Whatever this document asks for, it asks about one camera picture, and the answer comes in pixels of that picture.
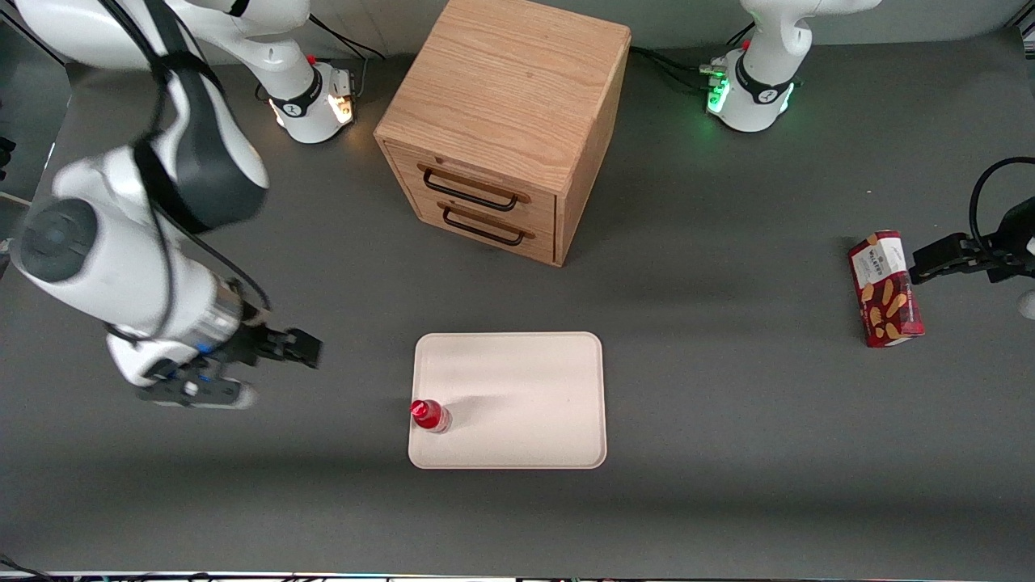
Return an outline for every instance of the drawer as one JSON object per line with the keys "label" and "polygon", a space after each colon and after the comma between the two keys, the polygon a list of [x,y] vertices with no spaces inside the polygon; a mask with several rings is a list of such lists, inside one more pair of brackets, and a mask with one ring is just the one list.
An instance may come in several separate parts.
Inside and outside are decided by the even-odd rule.
{"label": "drawer", "polygon": [[553,236],[461,206],[445,197],[421,196],[415,203],[420,220],[430,225],[536,261],[554,262]]}
{"label": "drawer", "polygon": [[386,144],[386,149],[418,213],[421,213],[416,208],[418,198],[448,201],[456,207],[553,238],[555,197],[506,190],[443,168],[435,156],[395,144]]}

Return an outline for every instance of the wooden drawer cabinet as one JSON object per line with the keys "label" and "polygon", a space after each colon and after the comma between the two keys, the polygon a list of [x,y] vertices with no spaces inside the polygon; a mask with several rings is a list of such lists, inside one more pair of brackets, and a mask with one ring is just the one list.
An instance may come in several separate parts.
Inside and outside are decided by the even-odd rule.
{"label": "wooden drawer cabinet", "polygon": [[560,266],[615,125],[626,27],[450,0],[375,137],[417,216]]}

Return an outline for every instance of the red bottle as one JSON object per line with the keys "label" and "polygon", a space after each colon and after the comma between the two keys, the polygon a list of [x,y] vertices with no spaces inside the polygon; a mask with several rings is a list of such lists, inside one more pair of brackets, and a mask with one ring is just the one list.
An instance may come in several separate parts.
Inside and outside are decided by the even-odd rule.
{"label": "red bottle", "polygon": [[413,401],[410,405],[410,414],[418,427],[433,433],[446,432],[452,420],[449,410],[434,400]]}

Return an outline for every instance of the white tray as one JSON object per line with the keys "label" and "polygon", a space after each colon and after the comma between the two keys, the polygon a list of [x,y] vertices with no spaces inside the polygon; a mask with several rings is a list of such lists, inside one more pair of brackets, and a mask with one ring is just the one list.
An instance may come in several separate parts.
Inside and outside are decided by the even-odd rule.
{"label": "white tray", "polygon": [[589,332],[430,333],[413,399],[452,415],[442,434],[410,420],[421,469],[594,469],[608,456],[603,357]]}

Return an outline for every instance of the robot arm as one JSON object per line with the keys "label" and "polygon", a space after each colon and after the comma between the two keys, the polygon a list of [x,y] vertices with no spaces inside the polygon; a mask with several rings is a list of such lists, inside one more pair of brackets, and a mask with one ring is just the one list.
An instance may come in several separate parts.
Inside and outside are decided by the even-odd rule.
{"label": "robot arm", "polygon": [[296,141],[318,143],[353,119],[352,77],[310,62],[294,40],[255,41],[305,24],[309,0],[237,0],[223,11],[167,0],[190,31],[247,66],[269,93],[279,123]]}
{"label": "robot arm", "polygon": [[[1035,278],[1035,197],[1007,210],[996,232],[984,235],[978,230],[977,207],[985,182],[1001,168],[1014,164],[1035,165],[1035,157],[1007,157],[981,174],[971,193],[970,234],[950,234],[913,253],[915,264],[909,270],[913,285],[955,272],[985,271],[989,283],[1018,275]],[[1018,309],[1028,319],[1035,319],[1035,291],[1021,296]]]}
{"label": "robot arm", "polygon": [[849,14],[881,0],[741,0],[755,19],[749,47],[713,59],[702,72],[713,75],[707,111],[740,132],[761,132],[787,110],[792,79],[808,50],[812,31],[805,19]]}
{"label": "robot arm", "polygon": [[[177,117],[132,146],[63,168],[53,200],[34,205],[16,241],[18,268],[51,295],[110,324],[112,355],[147,400],[241,406],[250,392],[220,377],[226,365],[270,357],[315,367],[319,341],[298,330],[269,330],[234,282],[179,251],[181,231],[193,237],[252,217],[268,180],[177,14],[161,0],[123,1],[154,53],[141,63],[126,57],[127,46],[139,54],[136,42],[96,0],[28,5],[30,26],[73,58],[116,67],[156,59]],[[62,17],[51,21],[64,24],[40,22],[42,5]],[[97,28],[105,31],[83,54],[73,52],[78,40],[54,34],[77,22],[102,23]]]}

